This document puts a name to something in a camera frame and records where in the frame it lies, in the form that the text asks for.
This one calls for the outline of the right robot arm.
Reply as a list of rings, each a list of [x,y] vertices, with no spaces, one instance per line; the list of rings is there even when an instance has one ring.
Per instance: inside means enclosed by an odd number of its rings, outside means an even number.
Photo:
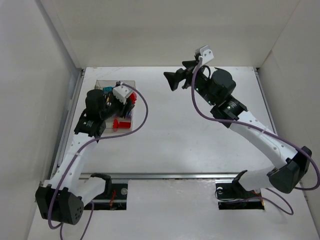
[[[205,66],[200,61],[184,61],[182,64],[184,67],[175,72],[163,73],[170,89],[175,91],[179,83],[184,82],[183,89],[191,88],[193,95],[199,94],[212,106],[212,116],[208,117],[200,111],[193,96],[193,106],[201,117],[219,122],[239,134],[273,165],[256,171],[241,171],[229,184],[232,191],[243,194],[271,187],[285,194],[291,193],[314,163],[311,150],[288,142],[257,120],[243,103],[233,97],[236,82],[228,71],[216,68],[206,76]]]

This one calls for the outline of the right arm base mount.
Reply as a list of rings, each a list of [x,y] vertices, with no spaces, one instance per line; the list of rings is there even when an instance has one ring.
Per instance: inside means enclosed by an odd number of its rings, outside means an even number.
[[[239,183],[247,172],[240,172],[234,179],[223,179],[215,182],[214,196],[218,200],[219,210],[264,210],[261,194],[245,190]]]

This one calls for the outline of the red lego plate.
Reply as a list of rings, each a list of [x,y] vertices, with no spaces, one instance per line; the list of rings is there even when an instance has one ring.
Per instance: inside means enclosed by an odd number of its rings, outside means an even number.
[[[131,122],[129,122],[129,121],[119,121],[118,127],[120,129],[130,129],[131,128]]]

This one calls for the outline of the red flower lego brick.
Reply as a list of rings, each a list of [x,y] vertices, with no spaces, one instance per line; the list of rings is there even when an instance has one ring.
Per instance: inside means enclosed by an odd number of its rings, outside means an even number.
[[[132,104],[135,105],[137,101],[137,94],[133,92],[130,96],[129,99],[131,100]]]

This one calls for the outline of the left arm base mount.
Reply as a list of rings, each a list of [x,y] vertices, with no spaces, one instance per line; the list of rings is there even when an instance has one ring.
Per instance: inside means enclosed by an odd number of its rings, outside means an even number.
[[[127,209],[128,182],[114,180],[105,173],[93,173],[77,190],[86,210],[124,211]]]

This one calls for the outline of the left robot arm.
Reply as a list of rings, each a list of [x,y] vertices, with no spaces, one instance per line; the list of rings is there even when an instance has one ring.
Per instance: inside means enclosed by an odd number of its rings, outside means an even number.
[[[74,129],[69,150],[53,177],[36,190],[35,200],[43,219],[75,225],[91,200],[110,191],[109,175],[94,173],[83,184],[79,184],[79,178],[90,152],[106,129],[106,120],[114,116],[125,118],[135,101],[133,90],[123,85],[108,93],[101,89],[87,92],[85,109]]]

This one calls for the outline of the teal frog lego brick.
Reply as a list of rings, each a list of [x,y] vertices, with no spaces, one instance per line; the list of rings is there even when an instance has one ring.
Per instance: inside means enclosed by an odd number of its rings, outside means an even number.
[[[112,87],[112,86],[104,87],[102,90],[103,90],[105,93],[108,93],[108,92],[110,92],[110,91],[113,90],[113,87]]]

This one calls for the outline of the red curved lego brick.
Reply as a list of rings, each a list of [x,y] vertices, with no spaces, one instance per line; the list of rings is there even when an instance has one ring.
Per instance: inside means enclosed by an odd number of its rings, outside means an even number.
[[[114,132],[116,132],[118,130],[118,128],[119,128],[119,121],[115,118],[113,120],[112,129]]]

